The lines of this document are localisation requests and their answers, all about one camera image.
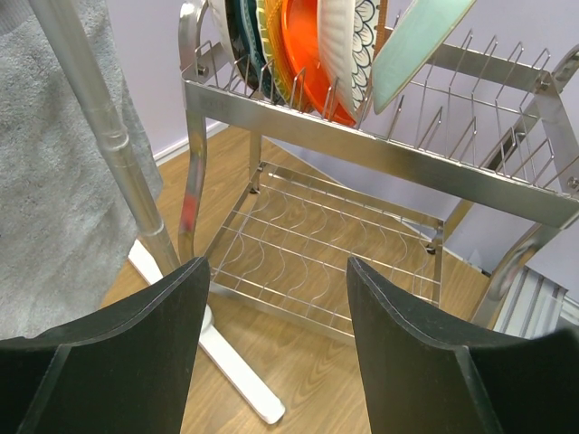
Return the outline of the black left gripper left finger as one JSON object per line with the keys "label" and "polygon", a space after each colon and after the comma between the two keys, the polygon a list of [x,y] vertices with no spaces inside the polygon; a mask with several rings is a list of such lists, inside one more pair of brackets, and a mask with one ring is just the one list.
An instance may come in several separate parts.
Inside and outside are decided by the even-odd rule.
{"label": "black left gripper left finger", "polygon": [[34,338],[1,343],[4,433],[178,433],[209,292],[207,258]]}

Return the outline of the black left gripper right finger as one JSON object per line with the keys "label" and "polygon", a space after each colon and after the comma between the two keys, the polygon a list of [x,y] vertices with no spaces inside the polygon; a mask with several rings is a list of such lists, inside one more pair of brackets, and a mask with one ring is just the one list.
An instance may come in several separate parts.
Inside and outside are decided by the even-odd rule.
{"label": "black left gripper right finger", "polygon": [[346,286],[374,433],[575,433],[578,330],[535,339],[448,314],[352,257]]}

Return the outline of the light blue divided tray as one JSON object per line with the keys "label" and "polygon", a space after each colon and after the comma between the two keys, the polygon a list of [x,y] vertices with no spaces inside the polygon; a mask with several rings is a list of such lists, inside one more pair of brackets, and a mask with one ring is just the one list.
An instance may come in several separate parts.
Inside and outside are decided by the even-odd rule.
{"label": "light blue divided tray", "polygon": [[373,62],[375,114],[387,108],[473,5],[472,0],[411,2]]}

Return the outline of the brown rim floral plate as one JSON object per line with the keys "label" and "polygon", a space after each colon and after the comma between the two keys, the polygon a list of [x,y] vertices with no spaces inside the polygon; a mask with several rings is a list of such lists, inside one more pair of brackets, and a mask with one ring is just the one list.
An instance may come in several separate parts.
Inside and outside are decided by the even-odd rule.
{"label": "brown rim floral plate", "polygon": [[387,1],[321,0],[317,6],[318,52],[349,115],[362,111],[375,51],[388,38]]}

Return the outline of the large floral ceramic plate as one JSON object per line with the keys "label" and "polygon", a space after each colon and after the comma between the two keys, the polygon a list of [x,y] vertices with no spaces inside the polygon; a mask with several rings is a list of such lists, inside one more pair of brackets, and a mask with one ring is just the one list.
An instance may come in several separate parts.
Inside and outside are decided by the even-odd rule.
{"label": "large floral ceramic plate", "polygon": [[209,5],[227,60],[247,86],[255,90],[252,67],[237,26],[234,1],[210,0]]}

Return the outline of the orange plastic plate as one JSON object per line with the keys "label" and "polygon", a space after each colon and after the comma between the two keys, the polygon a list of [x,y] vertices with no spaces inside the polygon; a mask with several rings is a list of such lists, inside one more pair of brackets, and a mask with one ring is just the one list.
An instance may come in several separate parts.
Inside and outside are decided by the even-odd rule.
{"label": "orange plastic plate", "polygon": [[328,120],[352,127],[356,121],[342,107],[322,66],[318,52],[317,6],[319,1],[284,1],[281,26],[293,72],[313,108]]}

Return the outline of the teal scalloped plate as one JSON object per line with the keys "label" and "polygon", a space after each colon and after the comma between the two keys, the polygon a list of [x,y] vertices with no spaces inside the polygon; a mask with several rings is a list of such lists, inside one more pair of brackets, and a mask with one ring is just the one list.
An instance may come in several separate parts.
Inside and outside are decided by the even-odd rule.
{"label": "teal scalloped plate", "polygon": [[244,50],[249,54],[251,82],[255,89],[260,89],[266,98],[277,98],[275,85],[272,83],[271,73],[266,66],[261,37],[257,22],[257,2],[241,0],[235,2],[236,20],[242,38]]}

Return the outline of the woven bamboo plate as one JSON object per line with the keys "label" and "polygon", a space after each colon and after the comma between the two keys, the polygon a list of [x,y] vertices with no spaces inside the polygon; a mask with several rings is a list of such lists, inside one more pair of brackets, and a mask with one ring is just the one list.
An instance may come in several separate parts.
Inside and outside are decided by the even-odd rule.
{"label": "woven bamboo plate", "polygon": [[274,84],[282,99],[290,104],[295,75],[283,41],[281,8],[281,0],[259,0],[256,18],[265,60],[273,68],[271,76]]}

